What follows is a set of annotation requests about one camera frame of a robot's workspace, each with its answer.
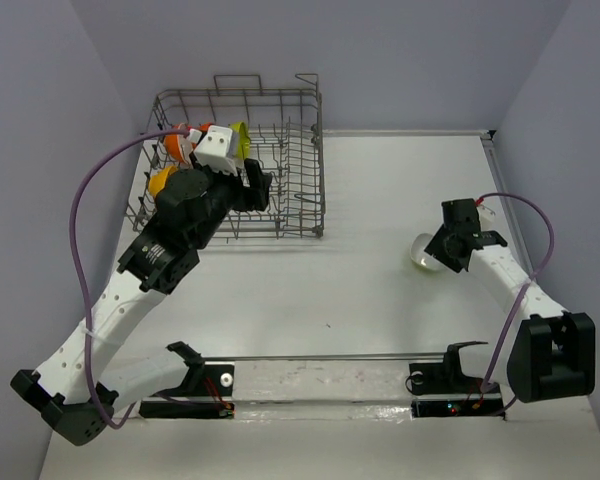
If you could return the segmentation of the white bowl green outside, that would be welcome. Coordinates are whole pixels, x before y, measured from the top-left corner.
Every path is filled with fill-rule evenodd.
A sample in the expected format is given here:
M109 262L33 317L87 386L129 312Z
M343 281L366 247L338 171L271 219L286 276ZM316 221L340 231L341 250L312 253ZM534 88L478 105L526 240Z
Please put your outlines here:
M425 248L429 245L432 239L433 235L430 233L419 234L413 240L409 249L410 259L415 266L426 271L443 271L445 266L425 251Z

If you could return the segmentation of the lime green bowl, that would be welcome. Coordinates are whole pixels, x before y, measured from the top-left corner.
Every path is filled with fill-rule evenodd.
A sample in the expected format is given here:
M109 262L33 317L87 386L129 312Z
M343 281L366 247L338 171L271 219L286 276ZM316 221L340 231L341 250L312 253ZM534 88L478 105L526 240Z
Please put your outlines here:
M232 153L236 159L244 161L249 156L251 146L248 125L241 121L232 123L230 128L233 131Z

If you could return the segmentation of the white bowl orange outside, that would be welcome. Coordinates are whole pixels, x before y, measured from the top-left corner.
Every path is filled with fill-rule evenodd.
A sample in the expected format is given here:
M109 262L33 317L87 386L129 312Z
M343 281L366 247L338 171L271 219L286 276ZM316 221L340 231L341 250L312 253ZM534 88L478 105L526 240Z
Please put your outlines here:
M192 165L193 161L190 155L194 152L196 144L188 141L185 136L167 135L163 140L163 145L167 154L174 161L181 165Z

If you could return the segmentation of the yellow bowl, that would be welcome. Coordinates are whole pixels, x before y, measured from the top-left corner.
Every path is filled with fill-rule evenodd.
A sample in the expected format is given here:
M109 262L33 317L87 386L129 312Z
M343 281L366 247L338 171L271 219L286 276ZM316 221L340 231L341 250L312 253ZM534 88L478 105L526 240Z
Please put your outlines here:
M155 175L151 176L148 181L148 192L152 198L155 198L166 186L167 180L174 173L178 172L179 168L175 165L170 165L160 170Z

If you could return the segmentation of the red orange bowl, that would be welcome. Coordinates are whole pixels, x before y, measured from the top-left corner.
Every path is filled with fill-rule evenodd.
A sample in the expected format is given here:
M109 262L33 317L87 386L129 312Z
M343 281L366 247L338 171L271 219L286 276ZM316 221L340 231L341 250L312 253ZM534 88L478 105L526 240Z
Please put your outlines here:
M198 130L201 131L203 134L207 134L209 129L213 126L212 123L205 123L205 124L201 124L198 126Z

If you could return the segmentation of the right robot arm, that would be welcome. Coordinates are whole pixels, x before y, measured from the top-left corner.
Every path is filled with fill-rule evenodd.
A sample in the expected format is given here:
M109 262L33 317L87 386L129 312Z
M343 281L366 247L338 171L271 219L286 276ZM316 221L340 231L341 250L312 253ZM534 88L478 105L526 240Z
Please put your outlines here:
M453 392L475 381L483 391L507 386L523 403L590 395L596 373L594 321L553 300L538 285L539 273L523 269L504 237L482 227L482 201L443 202L442 225L424 251L451 271L470 274L507 317L491 340L449 345L439 379Z

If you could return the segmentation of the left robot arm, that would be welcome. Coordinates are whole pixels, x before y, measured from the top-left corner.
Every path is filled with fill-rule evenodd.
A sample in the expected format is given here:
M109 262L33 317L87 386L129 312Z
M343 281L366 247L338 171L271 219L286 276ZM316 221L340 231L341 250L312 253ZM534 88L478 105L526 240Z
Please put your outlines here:
M18 371L12 389L75 446L93 441L117 413L155 393L195 392L203 357L186 343L112 370L109 363L139 323L197 266L199 252L232 211L262 212L273 177L247 159L237 175L209 167L177 169L155 198L155 211L124 251L97 301L41 365Z

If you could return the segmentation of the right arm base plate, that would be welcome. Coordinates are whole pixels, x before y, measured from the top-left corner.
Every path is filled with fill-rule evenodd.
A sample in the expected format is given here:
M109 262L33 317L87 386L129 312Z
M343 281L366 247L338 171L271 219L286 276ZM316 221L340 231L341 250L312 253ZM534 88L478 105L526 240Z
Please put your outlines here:
M503 417L505 402L500 388L482 393L480 383L480 379L465 376L452 380L441 363L411 363L405 388L411 395L412 417Z

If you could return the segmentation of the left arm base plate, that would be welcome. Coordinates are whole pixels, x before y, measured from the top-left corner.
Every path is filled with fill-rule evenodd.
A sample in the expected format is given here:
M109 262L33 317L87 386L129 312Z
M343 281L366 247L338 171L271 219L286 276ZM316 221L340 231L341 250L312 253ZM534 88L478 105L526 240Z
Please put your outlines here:
M192 384L154 394L140 403L144 419L228 420L235 414L233 363L207 363L200 379Z

